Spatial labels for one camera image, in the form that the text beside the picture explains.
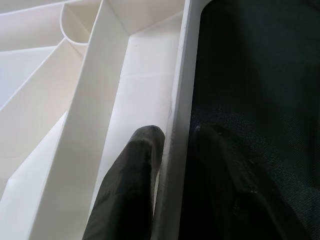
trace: curved divider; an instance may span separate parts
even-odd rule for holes
[[[60,29],[64,37],[84,56],[98,14],[101,0],[81,0],[65,3],[60,14]]]

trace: dark mesh fabric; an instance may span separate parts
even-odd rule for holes
[[[180,239],[219,239],[192,133],[237,135],[320,240],[320,1],[215,0],[202,12]]]

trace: white surface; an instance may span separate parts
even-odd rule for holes
[[[12,2],[1,1],[0,11],[3,3]],[[63,39],[60,30],[62,6],[58,3],[0,14],[0,51],[56,46]]]
[[[8,178],[69,108],[82,60],[68,41],[61,41],[0,108],[2,190]]]
[[[181,12],[185,4],[185,0],[109,1],[129,35]]]
[[[72,44],[88,45],[100,2],[100,0],[81,0],[63,5],[61,31]]]
[[[27,240],[66,114],[10,177],[0,201],[0,239]]]
[[[140,127],[166,131],[182,13],[130,36],[97,181],[95,202],[107,171]]]
[[[183,198],[201,13],[210,0],[186,0],[166,128],[152,240],[177,240]]]
[[[0,51],[0,108],[54,48],[48,46]]]
[[[104,0],[30,240],[82,238],[128,39],[109,2]]]

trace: black fabric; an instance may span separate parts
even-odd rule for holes
[[[318,0],[215,0],[202,12],[180,221],[181,240],[219,239],[192,133],[237,135],[320,239]]]
[[[149,240],[165,135],[139,128],[105,175],[83,240]]]

